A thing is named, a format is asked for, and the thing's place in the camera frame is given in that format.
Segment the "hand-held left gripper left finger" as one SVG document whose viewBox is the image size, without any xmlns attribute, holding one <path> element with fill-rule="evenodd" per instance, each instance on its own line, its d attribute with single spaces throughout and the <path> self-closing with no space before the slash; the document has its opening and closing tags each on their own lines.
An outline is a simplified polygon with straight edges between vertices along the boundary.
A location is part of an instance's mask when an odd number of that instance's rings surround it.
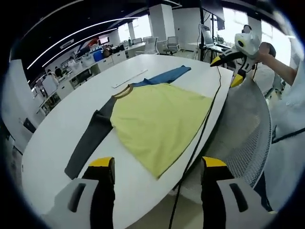
<svg viewBox="0 0 305 229">
<path fill-rule="evenodd" d="M 55 197 L 56 229 L 112 229 L 115 160 L 98 158 Z"/>
</svg>

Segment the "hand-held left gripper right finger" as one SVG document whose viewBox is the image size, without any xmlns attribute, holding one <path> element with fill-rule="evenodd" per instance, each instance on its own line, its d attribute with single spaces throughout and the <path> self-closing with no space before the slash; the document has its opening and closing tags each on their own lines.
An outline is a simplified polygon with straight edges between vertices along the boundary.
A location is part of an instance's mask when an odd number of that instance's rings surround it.
<svg viewBox="0 0 305 229">
<path fill-rule="evenodd" d="M 204 229 L 263 229 L 268 211 L 261 197 L 242 179 L 234 178 L 225 162 L 201 159 L 201 200 Z"/>
</svg>

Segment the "person's right hand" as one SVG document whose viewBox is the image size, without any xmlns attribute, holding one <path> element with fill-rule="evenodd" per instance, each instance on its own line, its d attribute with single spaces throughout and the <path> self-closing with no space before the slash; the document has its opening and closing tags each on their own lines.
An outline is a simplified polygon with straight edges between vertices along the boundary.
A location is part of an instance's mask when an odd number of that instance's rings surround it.
<svg viewBox="0 0 305 229">
<path fill-rule="evenodd" d="M 268 44 L 262 43 L 259 46 L 258 49 L 258 54 L 256 56 L 255 62 L 264 62 L 265 60 L 267 60 L 271 55 L 269 54 L 270 51 L 270 47 Z"/>
</svg>

